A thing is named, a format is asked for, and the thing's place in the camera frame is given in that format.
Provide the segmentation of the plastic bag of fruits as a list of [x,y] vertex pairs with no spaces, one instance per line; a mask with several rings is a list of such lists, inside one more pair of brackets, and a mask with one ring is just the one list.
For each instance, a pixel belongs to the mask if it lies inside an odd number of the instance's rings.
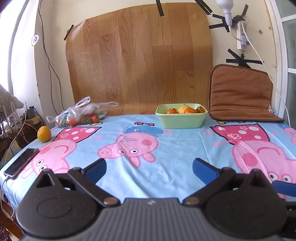
[[91,102],[89,96],[78,101],[61,112],[57,116],[47,116],[48,123],[54,123],[59,128],[74,127],[78,125],[95,124],[107,115],[108,108],[117,107],[118,103],[111,102]]

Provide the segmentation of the black smartphone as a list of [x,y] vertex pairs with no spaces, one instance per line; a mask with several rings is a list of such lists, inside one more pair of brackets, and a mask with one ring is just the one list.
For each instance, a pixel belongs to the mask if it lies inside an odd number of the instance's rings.
[[4,175],[9,178],[15,178],[20,171],[31,161],[39,152],[36,148],[27,148],[5,171]]

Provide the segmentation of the yellow orange on table edge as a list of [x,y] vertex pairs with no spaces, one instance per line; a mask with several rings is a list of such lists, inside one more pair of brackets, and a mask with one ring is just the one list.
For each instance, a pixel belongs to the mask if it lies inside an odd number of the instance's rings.
[[51,130],[47,126],[41,126],[37,132],[37,138],[40,142],[45,143],[51,139]]

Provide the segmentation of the Peppa Pig tablecloth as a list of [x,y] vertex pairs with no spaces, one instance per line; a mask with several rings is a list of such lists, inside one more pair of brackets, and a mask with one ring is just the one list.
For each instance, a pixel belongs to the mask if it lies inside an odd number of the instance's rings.
[[155,115],[108,116],[95,125],[53,128],[39,153],[15,179],[1,174],[3,194],[17,208],[46,168],[66,173],[99,158],[106,174],[97,185],[124,201],[185,197],[203,187],[193,172],[201,158],[217,168],[248,173],[260,169],[269,181],[295,183],[295,129],[285,123],[216,121],[206,116],[200,128],[163,128]]

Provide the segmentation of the green ceramic bowl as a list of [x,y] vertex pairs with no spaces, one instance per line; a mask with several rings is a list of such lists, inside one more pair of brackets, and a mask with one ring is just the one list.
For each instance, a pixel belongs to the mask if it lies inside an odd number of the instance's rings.
[[[205,113],[179,113],[179,114],[166,114],[166,111],[171,108],[176,110],[184,104],[175,103],[175,104],[162,104],[156,109],[156,116],[159,118],[160,123],[163,128],[167,129],[182,129],[182,128],[199,128],[201,127],[208,111]],[[186,103],[189,108],[197,109],[198,106],[202,106],[197,103]]]

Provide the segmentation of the black charger adapter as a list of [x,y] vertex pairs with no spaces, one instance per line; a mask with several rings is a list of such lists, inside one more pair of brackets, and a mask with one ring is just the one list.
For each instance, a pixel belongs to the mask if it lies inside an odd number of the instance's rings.
[[26,112],[26,118],[27,120],[29,119],[32,119],[33,117],[36,116],[36,113],[35,113],[35,108],[34,106],[30,106],[28,109],[27,109],[27,112]]

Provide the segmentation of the right orange tomato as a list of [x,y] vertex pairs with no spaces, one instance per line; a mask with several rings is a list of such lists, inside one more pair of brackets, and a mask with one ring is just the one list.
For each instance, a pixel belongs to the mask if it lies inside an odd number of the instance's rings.
[[205,109],[203,108],[203,106],[198,106],[196,109],[197,113],[205,113]]

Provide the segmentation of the brown seat cushion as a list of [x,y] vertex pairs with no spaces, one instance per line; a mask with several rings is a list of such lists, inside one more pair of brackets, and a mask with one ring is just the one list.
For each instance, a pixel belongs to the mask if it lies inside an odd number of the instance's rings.
[[267,73],[217,65],[210,73],[208,112],[217,121],[283,122],[269,111],[272,94],[273,84]]

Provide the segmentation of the yellow lemon in bowl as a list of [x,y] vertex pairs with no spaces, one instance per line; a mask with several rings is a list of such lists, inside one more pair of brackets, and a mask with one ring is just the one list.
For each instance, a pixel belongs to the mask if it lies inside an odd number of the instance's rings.
[[186,109],[188,109],[189,107],[187,105],[182,105],[177,109],[178,113],[184,113]]

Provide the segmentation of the grey dotted cloth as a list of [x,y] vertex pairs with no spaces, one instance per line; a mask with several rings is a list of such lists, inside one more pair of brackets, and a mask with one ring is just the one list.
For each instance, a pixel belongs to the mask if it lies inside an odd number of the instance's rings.
[[7,108],[11,105],[11,102],[14,104],[15,108],[23,108],[24,104],[18,100],[14,95],[11,95],[6,89],[0,85],[0,105],[1,111],[4,111],[4,108]]

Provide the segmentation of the white power strip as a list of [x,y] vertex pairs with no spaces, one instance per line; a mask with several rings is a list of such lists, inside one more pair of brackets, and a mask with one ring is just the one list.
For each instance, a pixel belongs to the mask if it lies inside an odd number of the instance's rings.
[[239,40],[237,40],[237,49],[244,52],[247,51],[247,47],[249,46],[249,41],[247,40],[246,35],[244,34],[243,29],[247,32],[247,22],[240,21],[237,24],[236,35]]

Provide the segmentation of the wooden pattern board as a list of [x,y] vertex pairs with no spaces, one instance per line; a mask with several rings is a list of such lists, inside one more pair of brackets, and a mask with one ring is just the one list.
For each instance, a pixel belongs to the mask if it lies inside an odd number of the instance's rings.
[[66,40],[75,101],[115,101],[110,115],[153,114],[161,104],[208,104],[212,41],[196,3],[132,6],[84,20]]

